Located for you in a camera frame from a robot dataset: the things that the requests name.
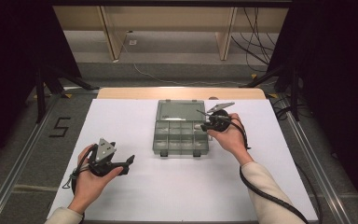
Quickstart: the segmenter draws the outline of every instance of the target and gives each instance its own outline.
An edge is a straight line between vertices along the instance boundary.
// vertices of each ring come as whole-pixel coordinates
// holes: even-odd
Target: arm
[[[78,162],[87,153],[91,146],[86,147],[77,157]],[[101,195],[104,187],[120,172],[123,167],[113,169],[109,174],[99,177],[94,175],[90,170],[80,173],[76,181],[75,196],[68,208],[57,208],[53,215],[45,224],[77,224],[81,221],[82,215],[86,209]]]
[[[233,122],[241,126],[241,119],[237,114],[230,115]],[[279,188],[269,171],[256,163],[244,146],[243,138],[239,130],[230,125],[224,132],[208,130],[208,134],[214,137],[223,149],[230,152],[239,162],[241,172],[245,178],[258,189],[292,204],[286,194]],[[271,202],[249,190],[249,196],[255,207],[259,223],[304,223],[299,217],[286,208]]]

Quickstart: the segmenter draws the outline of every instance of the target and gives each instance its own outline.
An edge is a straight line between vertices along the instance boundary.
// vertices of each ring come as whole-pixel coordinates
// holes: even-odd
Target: left hand
[[[92,146],[93,145],[90,145],[83,149],[83,151],[77,157],[78,162],[81,161],[83,156]],[[88,162],[89,159],[86,158],[83,161],[83,164]],[[78,214],[83,214],[84,211],[86,211],[86,209],[90,206],[90,204],[92,204],[101,195],[104,187],[113,178],[119,175],[122,170],[123,167],[117,167],[105,176],[94,175],[90,170],[81,172],[76,181],[75,197],[71,204],[69,204],[68,208],[77,212]]]

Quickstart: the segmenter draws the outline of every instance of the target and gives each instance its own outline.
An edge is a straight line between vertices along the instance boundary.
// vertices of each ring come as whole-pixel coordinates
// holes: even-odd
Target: white table
[[[205,101],[208,109],[225,101]],[[317,220],[268,100],[232,100],[248,133],[250,153],[309,220]],[[86,211],[86,220],[222,222],[256,220],[239,165],[218,143],[199,159],[161,158],[152,150],[158,100],[94,100],[61,186],[76,167],[77,155],[101,137],[115,141],[113,161],[135,155],[128,175],[115,178]],[[59,188],[51,207],[67,206],[70,189]]]

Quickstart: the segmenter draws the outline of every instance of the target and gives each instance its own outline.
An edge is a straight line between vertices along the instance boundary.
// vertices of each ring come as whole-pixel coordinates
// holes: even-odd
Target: sleeve
[[[78,224],[82,215],[69,208],[57,208],[45,224]]]
[[[258,189],[279,198],[292,205],[287,195],[280,189],[269,171],[262,165],[252,161],[241,167],[245,178]],[[249,196],[255,207],[255,212],[260,224],[303,224],[304,222],[286,208],[271,202],[249,190]]]

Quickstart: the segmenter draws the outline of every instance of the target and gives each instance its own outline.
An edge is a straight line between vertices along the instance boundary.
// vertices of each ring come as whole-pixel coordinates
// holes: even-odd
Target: hand
[[[242,127],[241,118],[238,114],[229,114],[229,116],[232,118],[231,121],[233,123]],[[215,138],[223,149],[231,152],[240,165],[253,161],[252,157],[245,148],[241,132],[233,125],[229,125],[223,132],[208,130],[207,134]]]
[[[92,147],[88,146],[80,153],[77,157],[78,162],[84,157],[87,151]],[[83,161],[83,164],[89,162],[89,159],[86,158]],[[94,175],[90,170],[83,171],[80,173],[76,181],[76,190],[75,196],[68,208],[78,212],[78,214],[83,214],[84,211],[92,204],[103,192],[104,187],[120,172],[123,170],[123,167],[117,167],[113,169],[109,174],[105,176]]]

